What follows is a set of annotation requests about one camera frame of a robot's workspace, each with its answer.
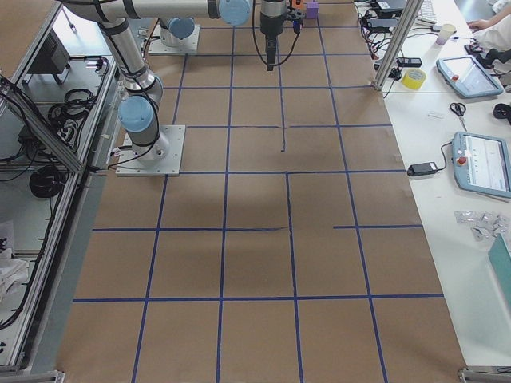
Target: metal bracket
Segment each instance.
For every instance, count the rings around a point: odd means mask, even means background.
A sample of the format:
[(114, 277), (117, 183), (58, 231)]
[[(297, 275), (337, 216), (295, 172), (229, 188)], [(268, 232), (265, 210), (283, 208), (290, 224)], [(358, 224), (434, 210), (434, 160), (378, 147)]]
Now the metal bracket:
[(34, 375), (11, 375), (0, 377), (0, 383), (64, 383), (65, 374), (60, 371)]
[(458, 372), (462, 383), (510, 383), (511, 373), (479, 373), (469, 369), (461, 369)]
[[(118, 176), (177, 176), (181, 167), (184, 144), (184, 125), (161, 125), (161, 134), (165, 135), (170, 142), (168, 152), (160, 160), (145, 161), (132, 160), (136, 157), (131, 150), (124, 151), (119, 157), (119, 162), (129, 160), (126, 164), (117, 166)], [(126, 134), (123, 145), (131, 145), (131, 140)]]
[[(161, 28), (156, 26), (153, 36), (160, 36)], [(149, 54), (153, 56), (171, 56), (183, 54), (197, 54), (199, 47), (200, 26), (195, 26), (193, 33), (177, 46), (167, 46), (160, 39), (151, 41), (149, 45)]]

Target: touchscreen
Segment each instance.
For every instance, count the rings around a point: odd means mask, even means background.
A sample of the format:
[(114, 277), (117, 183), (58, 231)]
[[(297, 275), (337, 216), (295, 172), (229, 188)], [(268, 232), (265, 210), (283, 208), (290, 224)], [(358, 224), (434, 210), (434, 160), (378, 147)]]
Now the touchscreen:
[(444, 63), (452, 74), (457, 74), (457, 83), (463, 84), (471, 93), (495, 90), (492, 81), (482, 72), (470, 57), (445, 60)]
[(500, 141), (465, 136), (469, 184), (501, 192), (509, 190), (505, 158)]

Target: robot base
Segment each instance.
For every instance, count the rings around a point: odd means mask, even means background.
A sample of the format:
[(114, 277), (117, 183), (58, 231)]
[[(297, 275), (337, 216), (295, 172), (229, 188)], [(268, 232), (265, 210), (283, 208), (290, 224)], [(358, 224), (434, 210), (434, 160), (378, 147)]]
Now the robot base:
[[(181, 167), (181, 157), (183, 155), (184, 144), (184, 125), (161, 125), (161, 134), (165, 135), (170, 142), (167, 156), (161, 160), (145, 161), (131, 160), (135, 157), (132, 151), (121, 153), (119, 162), (130, 160), (126, 164), (121, 164), (116, 169), (118, 176), (177, 176)], [(126, 134), (123, 145), (131, 145), (131, 140)]]
[[(171, 56), (182, 54), (197, 54), (197, 47), (199, 46), (199, 33), (200, 26), (195, 26), (193, 33), (185, 38), (179, 45), (166, 46), (161, 40), (151, 42), (149, 46), (149, 54), (153, 56)], [(153, 36), (160, 36), (161, 28), (156, 26)]]

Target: white table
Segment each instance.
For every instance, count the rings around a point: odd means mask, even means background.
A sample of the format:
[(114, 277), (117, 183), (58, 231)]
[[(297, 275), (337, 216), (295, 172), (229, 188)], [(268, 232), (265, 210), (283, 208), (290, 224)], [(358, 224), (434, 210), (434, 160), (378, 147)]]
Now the white table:
[[(434, 0), (434, 10), (438, 24), (454, 24), (456, 36), (471, 36), (453, 0)], [(415, 30), (410, 34), (424, 32)], [(493, 117), (494, 105), (509, 104), (511, 94), (461, 99), (437, 71), (436, 60), (466, 55), (463, 45), (469, 40), (449, 40), (444, 46), (436, 45), (435, 40), (434, 35), (406, 39), (402, 52), (405, 57), (422, 59), (426, 81), (418, 91), (396, 82), (385, 99), (405, 165), (435, 161), (443, 166), (440, 147), (463, 130), (458, 117), (449, 110), (451, 102), (466, 105), (469, 132), (504, 138), (511, 148), (511, 126), (507, 120)], [(386, 82), (383, 94), (391, 82)], [(451, 150), (445, 148), (446, 170), (434, 176), (410, 177), (410, 185), (466, 364), (511, 365), (511, 310), (488, 259), (492, 242), (477, 242), (469, 227), (458, 224), (454, 217), (455, 211), (466, 210), (494, 211), (511, 217), (511, 203), (461, 190), (454, 180)]]

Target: yellow tape roll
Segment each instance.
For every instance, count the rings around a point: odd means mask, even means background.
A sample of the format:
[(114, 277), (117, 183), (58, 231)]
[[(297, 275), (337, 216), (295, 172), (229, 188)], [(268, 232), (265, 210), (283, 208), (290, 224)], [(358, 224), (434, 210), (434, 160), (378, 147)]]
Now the yellow tape roll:
[(408, 69), (401, 82), (407, 88), (417, 90), (425, 80), (426, 74), (420, 69)]

